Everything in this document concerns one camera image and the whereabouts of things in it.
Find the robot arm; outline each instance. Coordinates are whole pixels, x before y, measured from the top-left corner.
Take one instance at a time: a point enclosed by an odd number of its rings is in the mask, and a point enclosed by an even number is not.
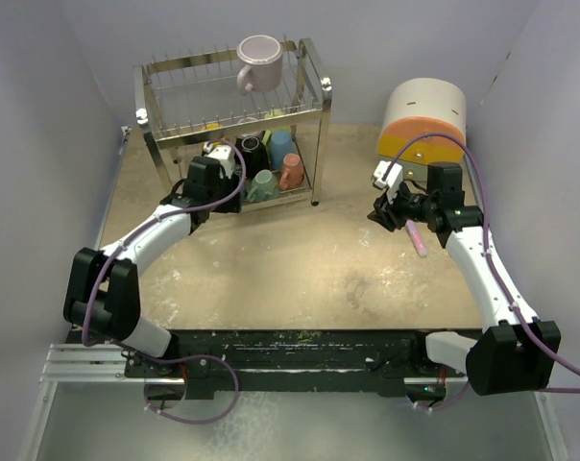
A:
[[[483,248],[482,211],[464,204],[461,167],[447,162],[428,165],[425,193],[412,193],[402,180],[402,167],[390,163],[381,161],[375,169],[374,186],[384,193],[375,201],[369,219],[389,231],[402,229],[408,219],[427,223],[459,267],[482,319],[484,333],[478,341],[450,331],[428,334],[428,358],[466,373],[479,395],[545,387],[553,361],[526,337],[487,264],[486,252],[490,251],[523,317],[532,320],[532,330],[554,351],[561,341],[559,329],[554,322],[541,322],[519,293],[492,238],[490,248]]]
[[[106,291],[98,290],[90,330],[153,357],[173,355],[172,334],[141,316],[138,278],[169,247],[190,235],[208,219],[209,211],[186,213],[183,212],[185,209],[226,197],[238,184],[239,175],[230,146],[219,145],[205,157],[193,159],[187,177],[173,187],[170,195],[135,230],[100,251],[83,248],[75,255],[64,303],[64,318],[72,324],[83,326],[94,281],[105,261],[121,248],[121,253],[107,270]],[[239,212],[241,204],[241,194],[237,194],[214,211]],[[131,237],[143,227],[146,229]]]

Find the metal frame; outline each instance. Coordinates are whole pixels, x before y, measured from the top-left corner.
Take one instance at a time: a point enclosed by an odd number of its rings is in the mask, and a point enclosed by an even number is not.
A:
[[[236,50],[230,49],[227,45],[226,50],[218,51],[216,48],[213,53],[202,53],[200,55],[192,55],[190,53],[189,56],[171,60],[165,55],[164,61],[156,61],[154,59],[147,65],[139,65],[133,69],[136,122],[143,133],[145,144],[157,169],[162,186],[167,191],[170,191],[172,187],[172,180],[161,154],[162,150],[169,151],[172,161],[180,166],[181,173],[179,149],[184,146],[223,137],[232,138],[242,133],[260,132],[290,126],[297,146],[297,154],[301,156],[305,166],[306,184],[298,189],[282,192],[278,199],[245,204],[244,209],[247,211],[306,199],[310,199],[313,205],[319,203],[332,103],[332,85],[320,55],[310,38],[301,39],[297,46],[294,41],[284,37],[282,46],[286,65],[284,67],[285,74],[291,74],[296,82],[294,94],[291,91],[292,82],[290,84],[287,82],[290,77],[287,79],[282,73],[282,85],[278,89],[270,93],[259,93],[263,99],[265,109],[261,108],[255,101],[254,95],[251,94],[249,98],[242,99],[238,103],[241,105],[242,112],[235,113],[232,109],[216,108],[217,113],[209,120],[200,115],[197,118],[194,113],[190,114],[188,108],[185,109],[187,118],[179,120],[180,106],[184,106],[183,103],[179,102],[181,92],[186,94],[186,90],[196,85],[198,87],[196,91],[199,92],[198,96],[200,98],[201,90],[204,91],[210,85],[216,85],[226,79],[234,80],[236,72],[239,70],[238,62],[233,65],[233,62],[237,60]],[[223,63],[230,65],[229,72],[224,71]],[[309,66],[313,68],[319,80],[319,85],[317,86],[319,91],[316,91],[316,87],[309,79],[307,72]],[[188,77],[185,69],[191,69],[193,77]],[[200,78],[197,69],[201,73],[205,72],[203,79]],[[170,84],[164,85],[160,75],[168,78]],[[154,84],[154,77],[157,80],[157,87]],[[172,123],[168,120],[169,117],[166,117],[167,119],[164,118],[166,109],[164,109],[162,104],[163,98],[161,94],[163,91],[171,92],[172,99],[175,101],[174,107],[171,108],[176,110]],[[283,115],[264,118],[264,115],[273,109],[281,110]],[[247,117],[255,118],[256,121],[238,123],[241,118]],[[314,121],[319,122],[319,130],[313,171],[310,172],[302,156],[297,139],[297,125]],[[208,129],[206,126],[209,123],[217,123],[220,128]]]

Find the pink marker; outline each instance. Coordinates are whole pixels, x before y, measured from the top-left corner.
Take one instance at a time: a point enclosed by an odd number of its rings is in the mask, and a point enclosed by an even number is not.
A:
[[[405,222],[405,230],[407,231],[407,233],[409,233],[409,238],[412,239],[412,243],[414,244],[414,248],[416,249],[416,253],[418,253],[418,256],[425,257],[428,254],[428,251],[426,250],[426,246],[424,245],[421,233],[418,231],[418,228],[416,227],[416,223],[408,219]]]

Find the floor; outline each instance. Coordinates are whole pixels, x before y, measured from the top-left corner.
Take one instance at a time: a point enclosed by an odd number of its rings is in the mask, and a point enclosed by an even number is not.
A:
[[[370,182],[378,131],[330,127],[319,206],[213,215],[169,249],[140,280],[145,316],[167,328],[479,328],[471,294],[434,234],[420,225],[429,251],[420,258],[405,231],[367,220],[378,195]],[[312,145],[315,133],[299,138]],[[163,195],[135,132],[103,244],[143,221]]]

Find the metal shelf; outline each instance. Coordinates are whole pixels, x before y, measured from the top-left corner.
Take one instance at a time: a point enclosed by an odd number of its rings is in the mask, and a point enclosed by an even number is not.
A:
[[[163,61],[153,59],[134,68],[136,121],[165,189],[170,190],[172,181],[160,151],[168,150],[172,162],[181,165],[186,146],[289,126],[305,166],[305,185],[274,200],[246,204],[245,209],[319,201],[332,102],[330,78],[311,39],[303,38],[298,45],[286,37],[280,42],[281,84],[268,93],[242,96],[237,91],[241,63],[228,45],[222,51],[214,47],[212,53],[176,59],[165,54]],[[255,120],[241,121],[248,118]],[[297,126],[309,122],[319,122],[316,145],[302,151]]]

